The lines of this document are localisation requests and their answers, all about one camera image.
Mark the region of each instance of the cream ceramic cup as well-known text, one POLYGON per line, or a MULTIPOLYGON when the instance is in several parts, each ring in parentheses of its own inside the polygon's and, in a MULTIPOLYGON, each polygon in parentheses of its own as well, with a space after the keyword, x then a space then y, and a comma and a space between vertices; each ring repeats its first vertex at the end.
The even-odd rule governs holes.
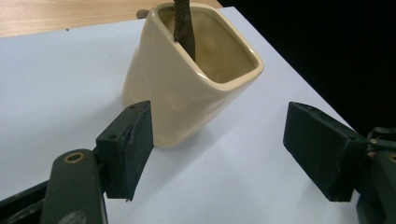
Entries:
POLYGON ((154 145, 200 131, 262 72, 260 56, 213 7, 191 3, 195 61, 175 42, 173 4, 151 9, 124 82, 125 106, 151 101, 154 145))

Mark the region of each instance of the black background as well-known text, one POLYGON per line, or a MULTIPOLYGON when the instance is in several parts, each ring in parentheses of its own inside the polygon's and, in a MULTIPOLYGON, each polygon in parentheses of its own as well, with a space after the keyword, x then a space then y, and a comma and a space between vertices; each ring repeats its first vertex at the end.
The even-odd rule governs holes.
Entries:
POLYGON ((238 9, 355 131, 396 128, 393 1, 219 2, 238 9))

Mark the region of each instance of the white table surface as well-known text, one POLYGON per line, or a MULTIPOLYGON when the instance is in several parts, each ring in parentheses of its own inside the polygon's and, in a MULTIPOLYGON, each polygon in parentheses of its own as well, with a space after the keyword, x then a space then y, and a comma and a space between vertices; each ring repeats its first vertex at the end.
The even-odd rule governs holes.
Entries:
MULTIPOLYGON (((106 199, 109 223, 358 223, 359 194, 327 201, 282 144, 290 101, 344 121, 234 7, 219 11, 263 73, 198 134, 154 148, 134 200, 106 199)), ((123 109, 144 22, 0 39, 0 200, 48 179, 61 154, 95 147, 123 109)))

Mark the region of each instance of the screw hole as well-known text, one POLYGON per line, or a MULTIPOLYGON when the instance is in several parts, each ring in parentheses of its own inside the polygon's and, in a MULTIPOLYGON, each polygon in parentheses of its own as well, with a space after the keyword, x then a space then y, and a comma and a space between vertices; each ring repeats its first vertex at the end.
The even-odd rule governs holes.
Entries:
POLYGON ((118 137, 117 134, 111 134, 108 136, 108 139, 112 140, 112 139, 116 139, 118 137))
POLYGON ((75 152, 75 153, 72 153, 70 155, 67 155, 64 158, 64 162, 66 162, 66 163, 76 163, 76 162, 82 161, 83 159, 84 159, 84 154, 83 153, 75 152))
POLYGON ((390 155, 389 159, 393 162, 396 162, 396 154, 390 155))

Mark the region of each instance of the square ceramic pot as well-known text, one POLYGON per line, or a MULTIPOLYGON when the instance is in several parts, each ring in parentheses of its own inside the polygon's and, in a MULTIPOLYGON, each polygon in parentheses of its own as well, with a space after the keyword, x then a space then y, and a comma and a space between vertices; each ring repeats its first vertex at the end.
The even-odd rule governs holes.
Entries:
POLYGON ((122 98, 150 100, 154 145, 173 147, 199 132, 263 70, 260 56, 216 9, 191 3, 195 61, 175 42, 173 4, 148 14, 122 98))

